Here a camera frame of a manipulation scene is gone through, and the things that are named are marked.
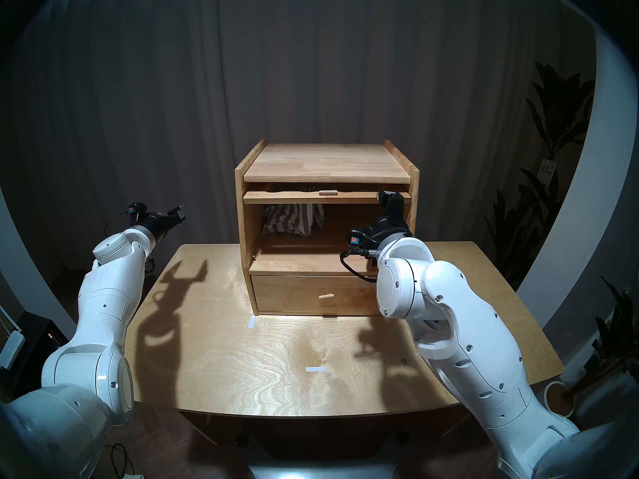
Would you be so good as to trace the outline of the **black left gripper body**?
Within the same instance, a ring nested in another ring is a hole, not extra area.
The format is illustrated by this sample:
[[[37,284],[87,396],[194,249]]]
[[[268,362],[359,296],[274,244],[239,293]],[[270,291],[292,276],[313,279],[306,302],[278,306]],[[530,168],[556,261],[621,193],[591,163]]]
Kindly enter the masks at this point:
[[[155,243],[161,241],[173,227],[179,224],[181,223],[174,223],[170,216],[166,218],[153,218],[149,217],[149,213],[140,215],[140,226],[152,234]]]

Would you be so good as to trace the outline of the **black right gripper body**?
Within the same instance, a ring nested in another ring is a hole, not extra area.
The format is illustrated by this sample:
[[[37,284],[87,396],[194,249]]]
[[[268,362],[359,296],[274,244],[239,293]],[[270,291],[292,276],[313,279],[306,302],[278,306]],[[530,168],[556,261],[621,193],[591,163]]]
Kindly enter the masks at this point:
[[[413,238],[414,234],[404,220],[403,208],[387,208],[382,215],[375,218],[369,226],[369,249],[381,250],[382,243],[388,238]]]

